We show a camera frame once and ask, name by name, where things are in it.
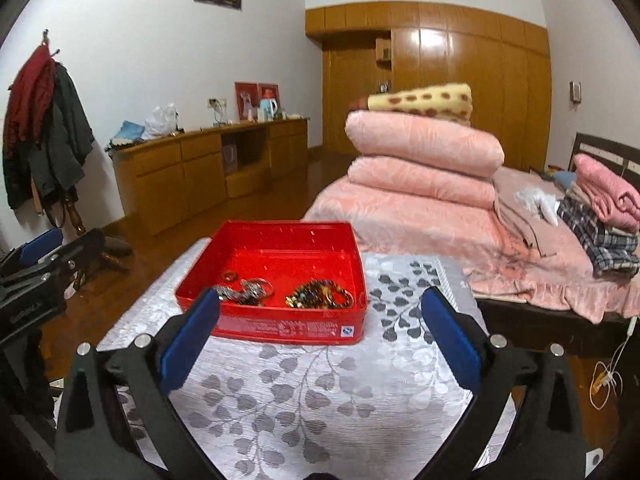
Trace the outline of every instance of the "red plastic box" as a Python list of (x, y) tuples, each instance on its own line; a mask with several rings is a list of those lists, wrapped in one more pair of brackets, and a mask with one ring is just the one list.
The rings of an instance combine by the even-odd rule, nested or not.
[[(213, 335), (321, 345), (348, 345), (362, 339), (367, 295), (350, 224), (226, 222), (176, 290), (180, 307), (187, 310), (204, 287), (228, 285), (222, 280), (225, 270), (234, 270), (240, 279), (268, 280), (274, 295), (263, 301), (264, 306), (223, 301)], [(286, 306), (285, 298), (311, 280), (333, 280), (351, 293), (352, 306), (344, 310)], [(239, 283), (231, 286), (238, 289)]]

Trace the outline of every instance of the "white plastic bag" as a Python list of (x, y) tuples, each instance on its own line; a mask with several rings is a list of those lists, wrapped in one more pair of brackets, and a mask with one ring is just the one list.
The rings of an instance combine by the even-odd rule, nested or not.
[(166, 137), (178, 129), (178, 113), (175, 111), (173, 103), (164, 107), (158, 107), (145, 121), (145, 133), (142, 138), (145, 140), (159, 139)]
[(539, 187), (527, 187), (517, 192), (514, 198), (524, 204), (524, 207), (535, 218), (542, 217), (551, 225), (558, 227), (558, 199), (546, 194)]

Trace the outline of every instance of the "jewelry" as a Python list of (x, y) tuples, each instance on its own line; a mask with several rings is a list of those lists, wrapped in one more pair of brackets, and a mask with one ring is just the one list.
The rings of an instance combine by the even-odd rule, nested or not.
[(252, 280), (240, 280), (242, 290), (238, 291), (227, 285), (214, 285), (213, 289), (218, 293), (220, 301), (233, 301), (244, 305), (261, 305), (262, 300), (273, 296), (274, 288), (270, 282), (262, 278)]
[[(334, 294), (344, 296), (344, 302), (337, 303)], [(349, 308), (353, 304), (353, 296), (331, 280), (312, 280), (299, 286), (291, 296), (287, 296), (285, 303), (291, 308), (335, 310)]]
[(226, 283), (233, 283), (235, 280), (238, 279), (238, 273), (235, 272), (234, 270), (225, 270), (225, 272), (222, 273), (222, 281), (226, 282)]

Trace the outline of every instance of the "wooden wardrobe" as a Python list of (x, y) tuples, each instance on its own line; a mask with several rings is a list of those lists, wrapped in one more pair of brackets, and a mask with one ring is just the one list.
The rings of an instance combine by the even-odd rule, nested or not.
[[(466, 82), (472, 126), (500, 140), (505, 165), (543, 169), (551, 114), (545, 28), (449, 4), (369, 2), (308, 10), (306, 34), (322, 43), (327, 151), (357, 153), (344, 133), (348, 105), (382, 83), (396, 92)], [(389, 40), (390, 60), (377, 60)]]

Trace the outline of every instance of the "blue gripper pad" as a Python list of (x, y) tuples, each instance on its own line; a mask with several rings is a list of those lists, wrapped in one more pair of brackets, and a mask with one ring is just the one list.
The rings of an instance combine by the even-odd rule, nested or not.
[(175, 335), (160, 358), (159, 390), (167, 396), (179, 390), (202, 352), (220, 317), (218, 293), (207, 288), (193, 302), (189, 318)]
[(422, 318), (431, 331), (456, 381), (474, 395), (482, 383), (482, 359), (474, 343), (457, 322), (458, 314), (447, 298), (434, 286), (420, 300)]
[(34, 266), (43, 256), (60, 247), (62, 240), (62, 231), (52, 229), (24, 244), (20, 250), (20, 265), (23, 267)]

